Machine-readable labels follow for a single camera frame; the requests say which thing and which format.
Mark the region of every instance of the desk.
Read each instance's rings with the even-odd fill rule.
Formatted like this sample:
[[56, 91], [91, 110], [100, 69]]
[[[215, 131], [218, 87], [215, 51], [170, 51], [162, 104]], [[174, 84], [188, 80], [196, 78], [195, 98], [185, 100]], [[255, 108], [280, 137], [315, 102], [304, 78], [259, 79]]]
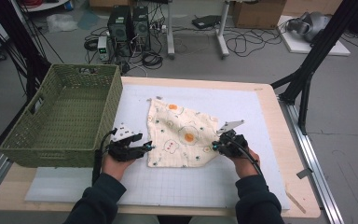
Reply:
[[[254, 91], [264, 113], [271, 144], [281, 168], [290, 210], [283, 217], [318, 217], [321, 212], [307, 178], [299, 179], [296, 173], [304, 169], [296, 146], [289, 132], [276, 95], [270, 85], [235, 82], [216, 82], [184, 79], [123, 77], [123, 84], [168, 86], [179, 88]], [[24, 201], [34, 179], [35, 168], [13, 164], [0, 186], [0, 210], [12, 211], [70, 211], [72, 203], [31, 203]], [[235, 216], [233, 209], [186, 208], [162, 206], [119, 207], [119, 213], [184, 215], [184, 216]]]
[[[223, 37], [223, 32], [225, 31], [226, 19], [229, 9], [229, 2], [236, 0], [225, 0], [222, 9], [222, 19], [220, 21], [220, 29], [216, 30], [217, 40], [219, 41], [220, 49], [222, 50], [222, 59], [229, 55], [228, 48], [226, 45], [225, 38]], [[168, 46], [168, 56], [173, 59], [175, 56], [175, 48], [173, 45], [173, 32], [172, 32], [172, 0], [168, 0], [168, 33], [167, 33], [167, 46]]]

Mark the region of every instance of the cardboard box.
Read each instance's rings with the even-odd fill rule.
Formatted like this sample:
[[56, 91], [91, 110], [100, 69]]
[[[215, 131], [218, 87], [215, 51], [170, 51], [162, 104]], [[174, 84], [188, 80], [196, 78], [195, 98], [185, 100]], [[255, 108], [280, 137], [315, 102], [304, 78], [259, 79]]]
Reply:
[[286, 0], [263, 0], [256, 4], [236, 3], [233, 20], [238, 28], [275, 29]]
[[342, 0], [287, 0], [283, 15], [299, 17], [306, 11], [333, 15], [341, 2]]
[[132, 0], [89, 0], [92, 8], [108, 8], [113, 6], [132, 6]]

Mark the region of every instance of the white cloth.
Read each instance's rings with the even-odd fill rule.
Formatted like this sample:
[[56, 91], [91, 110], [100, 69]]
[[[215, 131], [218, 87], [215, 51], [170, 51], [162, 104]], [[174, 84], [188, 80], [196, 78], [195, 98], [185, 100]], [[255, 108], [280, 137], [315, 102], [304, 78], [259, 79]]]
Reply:
[[218, 155], [212, 150], [217, 118], [151, 100], [147, 128], [155, 148], [148, 153], [150, 167], [200, 167]]

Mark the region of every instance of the wooden table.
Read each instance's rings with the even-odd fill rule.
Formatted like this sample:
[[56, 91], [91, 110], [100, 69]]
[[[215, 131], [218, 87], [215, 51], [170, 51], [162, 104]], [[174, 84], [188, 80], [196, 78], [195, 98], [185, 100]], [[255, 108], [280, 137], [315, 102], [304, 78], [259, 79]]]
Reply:
[[[296, 174], [304, 169], [292, 135], [287, 127], [273, 89], [268, 84], [217, 82], [184, 79], [123, 77], [123, 85], [168, 86], [199, 89], [254, 91], [263, 110], [271, 144], [281, 169], [290, 210], [283, 217], [318, 217], [321, 214], [307, 177]], [[35, 168], [13, 164], [0, 186], [0, 210], [12, 211], [70, 211], [73, 203], [32, 203], [24, 201], [36, 173]], [[121, 205], [119, 213], [183, 215], [183, 216], [235, 216], [234, 209], [163, 207]]]

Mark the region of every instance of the dark sleeve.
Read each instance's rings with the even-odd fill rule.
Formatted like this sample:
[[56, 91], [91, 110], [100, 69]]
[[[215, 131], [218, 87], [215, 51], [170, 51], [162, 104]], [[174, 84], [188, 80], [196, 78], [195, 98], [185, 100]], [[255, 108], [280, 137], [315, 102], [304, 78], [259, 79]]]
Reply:
[[117, 214], [117, 201], [125, 191], [112, 176], [101, 174], [92, 188], [84, 190], [64, 223], [112, 223]]
[[240, 201], [235, 210], [239, 224], [283, 223], [281, 204], [262, 175], [251, 175], [235, 183]]

